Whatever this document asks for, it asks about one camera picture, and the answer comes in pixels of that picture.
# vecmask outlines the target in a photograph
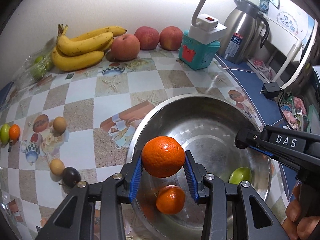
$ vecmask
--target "finger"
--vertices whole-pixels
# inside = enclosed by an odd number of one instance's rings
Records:
[[[290,240],[298,239],[297,226],[289,218],[286,218],[284,220],[284,222],[282,223],[282,227],[284,228],[284,231],[289,236]]]
[[[299,200],[299,195],[300,195],[300,189],[301,189],[301,184],[295,186],[295,187],[293,188],[293,190],[292,190],[292,194],[293,194],[294,197],[295,197],[296,199],[298,199],[298,200]]]
[[[307,240],[312,231],[316,228],[320,217],[306,217],[301,219],[297,226],[297,233],[301,240]]]
[[[301,206],[297,199],[294,199],[289,203],[285,210],[285,214],[292,222],[295,222],[298,219],[301,214]]]

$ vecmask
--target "red apple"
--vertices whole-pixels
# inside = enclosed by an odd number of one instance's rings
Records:
[[[155,49],[159,43],[159,32],[151,27],[142,26],[136,30],[134,36],[140,41],[140,49],[152,50]]]
[[[138,56],[140,42],[133,34],[123,34],[112,43],[111,54],[117,60],[132,60]]]
[[[160,33],[160,45],[166,50],[180,49],[183,32],[177,27],[166,27]]]

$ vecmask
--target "white wall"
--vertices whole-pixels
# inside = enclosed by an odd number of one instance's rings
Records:
[[[292,0],[304,7],[303,1]],[[199,0],[23,0],[0,35],[0,89],[32,53],[57,35],[57,25],[68,24],[67,35],[107,25],[121,25],[129,33],[143,25],[161,31],[175,25],[189,29]],[[235,8],[233,0],[207,0],[203,12],[222,23]]]

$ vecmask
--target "banana bunch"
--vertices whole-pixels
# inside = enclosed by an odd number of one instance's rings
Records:
[[[104,51],[110,49],[114,37],[125,34],[127,30],[119,26],[100,28],[83,33],[75,38],[68,38],[68,25],[58,25],[57,45],[51,57],[53,63],[63,71],[74,71],[99,63]]]

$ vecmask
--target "tangerine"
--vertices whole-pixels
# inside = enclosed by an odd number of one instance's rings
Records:
[[[146,171],[157,178],[176,174],[185,162],[185,152],[172,137],[158,136],[146,143],[141,160]]]
[[[161,213],[174,215],[183,209],[185,199],[186,195],[182,188],[169,185],[159,191],[156,206]]]
[[[9,129],[9,137],[12,141],[15,141],[20,136],[20,127],[17,124],[14,124]]]

